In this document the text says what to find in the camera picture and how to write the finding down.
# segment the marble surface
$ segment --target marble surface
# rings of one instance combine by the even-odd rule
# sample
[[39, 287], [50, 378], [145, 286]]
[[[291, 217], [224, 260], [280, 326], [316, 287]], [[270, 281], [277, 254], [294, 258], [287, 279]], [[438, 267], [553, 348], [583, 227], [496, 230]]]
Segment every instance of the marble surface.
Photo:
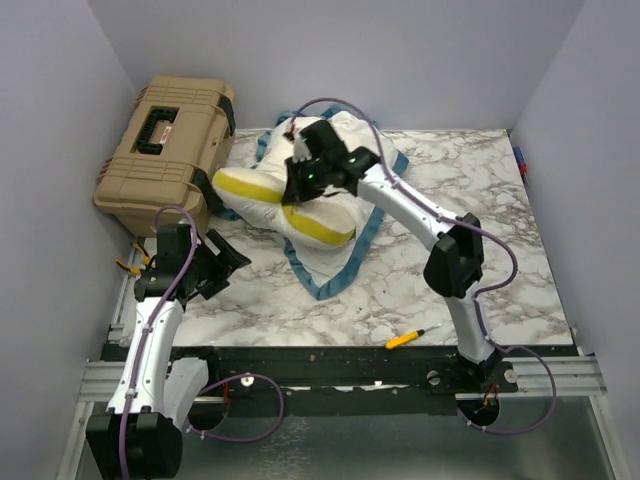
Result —
[[[230, 165], [250, 165], [258, 130], [239, 131]], [[569, 344], [571, 335], [553, 282], [506, 132], [387, 132], [407, 155], [405, 180], [458, 213], [477, 215], [488, 231], [515, 251], [520, 272], [512, 285], [483, 295], [490, 330], [503, 344]], [[204, 301], [193, 300], [175, 345], [361, 346], [382, 345], [418, 328], [428, 333], [413, 345], [453, 345], [456, 334], [444, 301], [422, 278], [428, 254], [402, 225], [385, 217], [356, 281], [318, 302], [291, 271], [279, 235], [244, 222], [217, 218], [217, 229], [252, 264], [231, 285]], [[155, 240], [147, 240], [150, 251]], [[482, 284], [510, 271], [506, 253], [484, 241]], [[135, 304], [122, 312], [122, 343], [130, 341]]]

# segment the plastic case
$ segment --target plastic case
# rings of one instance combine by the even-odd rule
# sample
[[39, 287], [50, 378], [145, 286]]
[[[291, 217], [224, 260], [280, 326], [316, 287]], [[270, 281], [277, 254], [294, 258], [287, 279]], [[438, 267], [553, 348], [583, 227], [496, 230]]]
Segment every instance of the plastic case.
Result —
[[[157, 76], [136, 109], [93, 199], [134, 235], [153, 237], [159, 207], [177, 204], [204, 234], [215, 201], [211, 179], [229, 157], [235, 136], [231, 87], [222, 80]], [[161, 223], [177, 223], [166, 212]]]

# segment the white stuffed toy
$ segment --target white stuffed toy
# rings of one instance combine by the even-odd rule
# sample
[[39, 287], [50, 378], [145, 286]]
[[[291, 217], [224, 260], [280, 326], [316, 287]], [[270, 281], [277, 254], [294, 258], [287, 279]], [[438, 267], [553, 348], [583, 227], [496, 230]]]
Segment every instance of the white stuffed toy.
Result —
[[[319, 119], [299, 117], [295, 125], [302, 129]], [[349, 151], [364, 146], [378, 153], [365, 121], [345, 111], [328, 121]], [[273, 130], [265, 155], [254, 168], [221, 168], [213, 178], [213, 187], [226, 206], [249, 224], [287, 238], [313, 280], [325, 283], [349, 260], [374, 206], [348, 193], [298, 206], [281, 205], [287, 183], [284, 161], [293, 154], [293, 144], [284, 137], [289, 128], [290, 122], [284, 121]], [[385, 160], [393, 165], [398, 151], [391, 140], [380, 136]]]

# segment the gray wall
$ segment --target gray wall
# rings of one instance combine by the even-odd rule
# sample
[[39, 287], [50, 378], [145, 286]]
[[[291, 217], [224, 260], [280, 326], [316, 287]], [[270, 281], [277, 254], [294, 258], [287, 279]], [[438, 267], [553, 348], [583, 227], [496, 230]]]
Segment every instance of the gray wall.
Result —
[[322, 95], [389, 128], [513, 127], [584, 0], [89, 0], [137, 88], [220, 76], [242, 127]]
[[91, 194], [135, 97], [84, 0], [5, 2], [0, 64], [0, 478], [51, 479], [127, 250]]
[[589, 0], [514, 132], [570, 320], [640, 478], [640, 3]]

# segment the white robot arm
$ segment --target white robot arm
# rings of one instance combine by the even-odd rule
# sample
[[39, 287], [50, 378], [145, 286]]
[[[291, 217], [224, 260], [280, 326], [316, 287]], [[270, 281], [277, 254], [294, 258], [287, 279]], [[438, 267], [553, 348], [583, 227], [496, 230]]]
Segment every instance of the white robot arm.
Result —
[[[124, 371], [107, 412], [87, 422], [87, 441], [103, 478], [122, 478], [123, 457], [131, 478], [173, 478], [182, 458], [181, 428], [187, 414], [198, 393], [218, 380], [206, 356], [178, 358], [169, 371], [171, 347], [188, 300], [212, 297], [250, 261], [209, 230], [198, 238], [180, 277], [192, 238], [188, 224], [160, 226], [155, 262], [134, 285], [136, 326]], [[165, 301], [174, 282], [176, 288]]]
[[[458, 335], [460, 356], [470, 366], [482, 366], [492, 356], [497, 357], [495, 347], [482, 332], [473, 299], [482, 276], [481, 238], [477, 233], [442, 221], [451, 218], [479, 227], [478, 219], [471, 214], [457, 217], [397, 176], [389, 178], [379, 157], [370, 150], [359, 147], [349, 152], [326, 120], [305, 127], [295, 137], [293, 132], [286, 136], [294, 142], [294, 153], [285, 161], [287, 188], [283, 204], [295, 205], [318, 198], [331, 185], [381, 207], [431, 252], [424, 277], [444, 297]], [[401, 194], [400, 185], [439, 217]]]

